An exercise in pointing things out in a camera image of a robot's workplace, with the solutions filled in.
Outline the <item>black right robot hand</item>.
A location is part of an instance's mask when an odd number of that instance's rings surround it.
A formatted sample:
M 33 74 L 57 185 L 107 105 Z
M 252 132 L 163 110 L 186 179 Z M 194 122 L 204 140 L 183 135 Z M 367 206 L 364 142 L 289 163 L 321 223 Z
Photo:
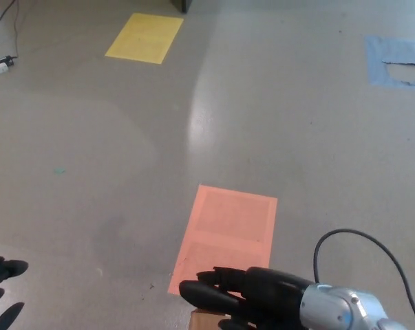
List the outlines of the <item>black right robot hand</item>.
M 197 274 L 192 305 L 228 314 L 221 329 L 305 329 L 300 307 L 311 281 L 261 267 L 214 267 Z

